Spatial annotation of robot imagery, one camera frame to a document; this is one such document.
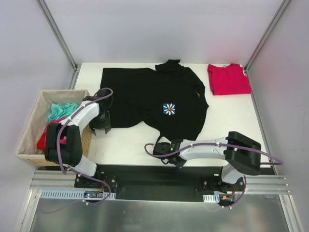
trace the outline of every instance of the red cloth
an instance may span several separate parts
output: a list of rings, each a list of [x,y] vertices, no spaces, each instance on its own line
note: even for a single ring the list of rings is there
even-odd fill
[[[251,93],[249,78],[239,64],[227,67],[208,65],[209,83],[213,95]]]
[[[50,123],[52,123],[52,122],[54,122],[54,123],[59,123],[60,121],[62,121],[62,120],[64,120],[64,119],[65,119],[65,117],[63,117],[63,118],[61,118],[61,119],[58,119],[58,120],[50,121],[50,122],[47,124],[47,126],[48,126]],[[47,126],[45,127],[44,132],[43,132],[43,134],[42,134],[40,140],[39,140],[38,143],[37,143],[37,148],[38,148],[38,149],[42,149],[44,153],[45,153]],[[67,139],[60,139],[60,143],[61,143],[61,144],[66,144],[66,143],[67,143]]]

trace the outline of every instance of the metal pole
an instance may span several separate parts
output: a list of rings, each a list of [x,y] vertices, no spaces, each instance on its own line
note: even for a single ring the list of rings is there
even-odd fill
[[[42,10],[46,21],[48,22],[50,28],[52,29],[54,36],[56,37],[62,51],[64,52],[65,56],[67,57],[68,61],[70,62],[71,66],[73,67],[74,70],[76,70],[77,68],[77,64],[66,44],[66,42],[63,39],[63,36],[50,12],[50,10],[48,9],[48,6],[45,2],[45,0],[36,0],[36,2],[38,3],[40,9]]]
[[[255,51],[253,52],[252,56],[250,57],[248,63],[245,66],[245,70],[248,70],[253,62],[255,61],[256,57],[259,55],[260,51],[262,50],[264,44],[266,43],[267,39],[275,29],[276,25],[278,24],[279,20],[283,16],[284,12],[287,10],[288,6],[293,0],[283,0],[282,4],[280,5],[279,9],[277,10],[275,16],[271,20],[268,28],[266,29],[263,37],[261,38],[259,44],[257,45]]]
[[[68,89],[75,89],[75,85],[76,85],[76,82],[77,82],[77,78],[78,78],[78,75],[79,75],[79,71],[81,69],[81,66],[78,65],[72,75],[72,78],[71,78],[71,82],[70,82],[70,85],[69,85],[69,88]]]

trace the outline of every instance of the black t-shirt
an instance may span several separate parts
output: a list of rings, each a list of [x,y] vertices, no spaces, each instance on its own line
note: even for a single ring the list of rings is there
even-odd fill
[[[179,62],[168,60],[156,65],[156,70],[104,68],[100,87],[114,91],[109,109],[112,128],[144,121],[169,140],[195,140],[208,108],[205,86]]]

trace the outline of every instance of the white wall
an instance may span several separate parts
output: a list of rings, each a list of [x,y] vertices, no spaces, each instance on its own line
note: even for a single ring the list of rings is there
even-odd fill
[[[309,1],[294,0],[249,70],[273,155],[309,228]]]
[[[15,156],[41,89],[67,88],[72,69],[34,0],[0,1],[0,226],[14,231],[35,170]]]
[[[82,62],[241,63],[282,0],[46,0]]]

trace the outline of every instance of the folded pink shirt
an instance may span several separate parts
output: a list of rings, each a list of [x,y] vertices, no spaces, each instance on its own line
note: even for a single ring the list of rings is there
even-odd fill
[[[239,64],[227,67],[208,66],[209,83],[213,95],[251,93],[249,78]]]

